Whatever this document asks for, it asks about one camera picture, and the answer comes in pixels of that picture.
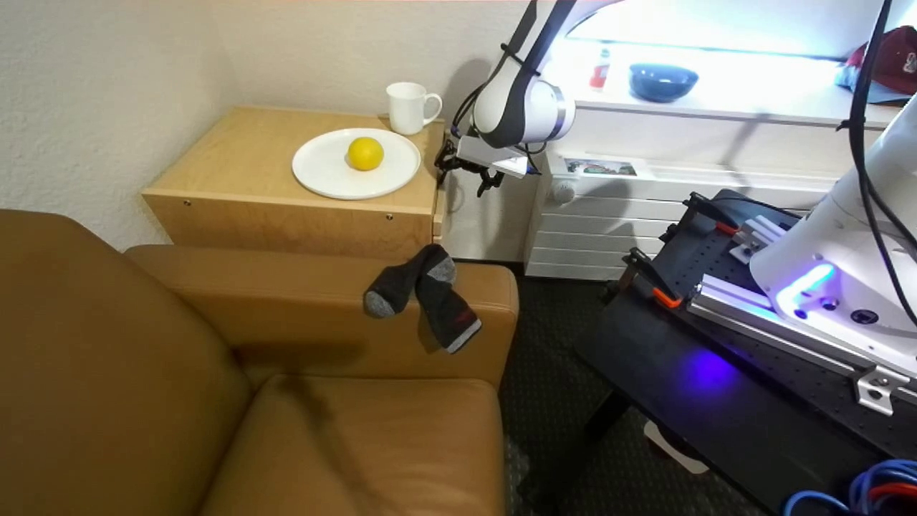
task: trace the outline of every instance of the brown leather armchair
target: brown leather armchair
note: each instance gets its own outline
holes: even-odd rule
[[[0,512],[505,512],[505,265],[459,262],[481,333],[363,314],[382,261],[108,250],[0,212]]]

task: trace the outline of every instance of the purple light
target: purple light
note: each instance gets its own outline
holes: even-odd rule
[[[714,350],[697,350],[689,356],[681,379],[690,397],[719,397],[736,384],[736,367]]]

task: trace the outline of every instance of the black floor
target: black floor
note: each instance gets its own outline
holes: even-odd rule
[[[600,314],[605,284],[522,277],[522,321],[502,384],[507,432],[509,516],[759,516],[716,473],[690,476],[646,436],[634,406],[590,447],[580,466],[564,465],[581,427],[610,394],[571,341]],[[567,480],[552,509],[530,493]]]

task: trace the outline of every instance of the wooden side table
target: wooden side table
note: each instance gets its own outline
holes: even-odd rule
[[[231,109],[176,166],[144,189],[176,244],[300,250],[411,257],[441,232],[436,152],[441,126],[411,136],[422,171],[366,199],[333,199],[293,175],[293,155],[315,133],[376,126],[382,116]]]

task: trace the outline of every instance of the yellow fruit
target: yellow fruit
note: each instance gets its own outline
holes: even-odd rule
[[[383,148],[376,136],[352,136],[349,148],[348,148],[348,162],[359,171],[370,171],[376,166],[382,166],[383,161]]]

